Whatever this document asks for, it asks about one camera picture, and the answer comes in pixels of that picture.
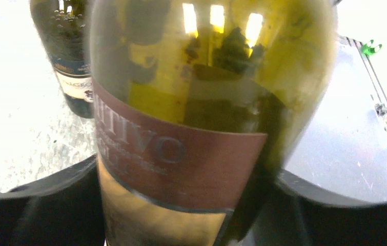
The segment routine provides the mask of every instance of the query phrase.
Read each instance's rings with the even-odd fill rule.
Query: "bottle label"
[[[65,94],[93,102],[90,65],[85,61],[72,61],[51,55],[56,76]]]
[[[163,235],[170,233],[172,242],[178,238],[180,242],[201,241],[186,245],[215,244],[267,135],[215,132],[172,124],[128,106],[95,81],[93,88],[99,166],[104,167],[99,168],[102,193],[104,203],[111,203],[105,206],[108,233],[120,237],[126,245],[148,245],[146,242],[160,245],[145,239],[152,237],[150,230],[159,230],[155,233]],[[169,211],[170,222],[161,220],[156,222],[160,223],[158,227],[154,223],[146,226],[146,221]],[[208,228],[193,229],[195,222]],[[114,226],[118,231],[110,228],[114,224],[118,224]],[[147,235],[138,235],[140,231]],[[207,237],[198,236],[205,232]]]

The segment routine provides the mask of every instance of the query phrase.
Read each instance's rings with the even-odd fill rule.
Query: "wine bottle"
[[[30,11],[71,111],[93,117],[89,52],[84,48],[88,0],[30,0]]]
[[[335,53],[328,0],[96,0],[107,244],[240,241],[322,99]]]

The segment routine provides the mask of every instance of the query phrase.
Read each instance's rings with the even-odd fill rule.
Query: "brown label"
[[[99,154],[127,190],[174,210],[236,206],[266,134],[172,124],[135,110],[95,81],[93,87]]]

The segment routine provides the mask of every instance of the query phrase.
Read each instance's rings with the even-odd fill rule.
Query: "green object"
[[[373,43],[374,40],[370,40],[362,46],[361,51],[368,56],[376,54],[382,48],[382,44],[373,47]]]

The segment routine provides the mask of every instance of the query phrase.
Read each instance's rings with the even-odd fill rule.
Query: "speckled countertop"
[[[93,121],[64,102],[28,0],[0,0],[0,192],[89,157],[92,137]]]

